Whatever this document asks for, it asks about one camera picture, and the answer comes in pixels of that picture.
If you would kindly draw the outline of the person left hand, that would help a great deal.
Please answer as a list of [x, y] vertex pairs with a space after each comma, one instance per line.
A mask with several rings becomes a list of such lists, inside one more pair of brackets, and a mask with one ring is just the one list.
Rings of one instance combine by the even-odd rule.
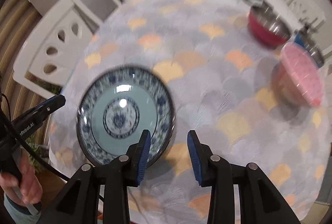
[[34, 167], [29, 162], [29, 156], [26, 151], [23, 151], [21, 154], [19, 169], [22, 174], [20, 184], [22, 197], [19, 198], [13, 191], [13, 187], [18, 186], [18, 180], [9, 173], [1, 172], [1, 188], [13, 202], [20, 206], [24, 207], [27, 204], [39, 203], [43, 189], [35, 175]]

